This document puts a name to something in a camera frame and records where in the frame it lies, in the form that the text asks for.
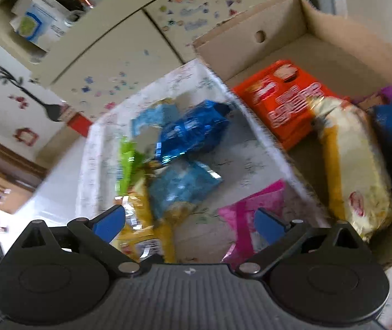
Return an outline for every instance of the cabinet door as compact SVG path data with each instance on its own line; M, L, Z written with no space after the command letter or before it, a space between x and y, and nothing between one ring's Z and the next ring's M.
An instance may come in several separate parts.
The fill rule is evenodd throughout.
M142 11L87 50L52 90L94 121L181 63Z
M192 42L218 23L265 0L156 0L146 11L183 60L195 58Z
M143 6L154 0L103 0L60 39L45 58L32 68L32 77L45 88L86 49Z

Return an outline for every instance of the cardboard box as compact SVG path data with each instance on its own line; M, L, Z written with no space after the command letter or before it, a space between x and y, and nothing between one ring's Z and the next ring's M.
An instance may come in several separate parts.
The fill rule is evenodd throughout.
M317 11L307 0L269 0L254 6L193 46L230 88L278 59L292 60L341 96L361 97L392 84L390 44L350 19ZM317 136L311 133L289 156L327 206Z

